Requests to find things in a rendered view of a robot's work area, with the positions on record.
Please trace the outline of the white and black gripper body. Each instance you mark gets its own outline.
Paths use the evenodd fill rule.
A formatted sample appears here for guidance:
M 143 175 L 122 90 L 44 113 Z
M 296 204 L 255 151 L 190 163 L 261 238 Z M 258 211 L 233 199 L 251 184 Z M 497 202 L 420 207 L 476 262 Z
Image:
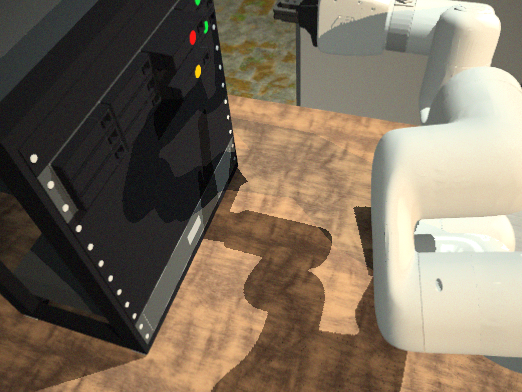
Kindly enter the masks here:
M 336 55 L 381 55 L 386 50 L 394 3 L 395 0 L 319 0 L 318 49 Z

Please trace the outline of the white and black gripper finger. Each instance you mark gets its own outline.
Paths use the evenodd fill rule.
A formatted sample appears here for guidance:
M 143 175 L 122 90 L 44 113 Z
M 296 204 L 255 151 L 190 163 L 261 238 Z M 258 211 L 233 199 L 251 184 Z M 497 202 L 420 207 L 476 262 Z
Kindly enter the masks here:
M 278 0 L 273 8 L 275 14 L 298 16 L 318 13 L 318 0 Z M 316 4 L 317 3 L 317 4 Z
M 284 22 L 299 23 L 301 28 L 305 28 L 311 35 L 312 44 L 317 47 L 317 13 L 302 14 L 298 16 L 275 14 L 274 19 L 283 20 Z

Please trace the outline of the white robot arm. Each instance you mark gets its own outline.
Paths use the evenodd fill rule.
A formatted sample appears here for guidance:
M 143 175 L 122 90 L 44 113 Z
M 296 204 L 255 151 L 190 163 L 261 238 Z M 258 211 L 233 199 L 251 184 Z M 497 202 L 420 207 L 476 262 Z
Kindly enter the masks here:
M 490 67 L 499 34 L 489 5 L 395 0 L 386 50 L 429 57 L 422 126 L 374 152 L 374 303 L 396 348 L 522 374 L 522 252 L 505 216 L 522 211 L 522 89 Z

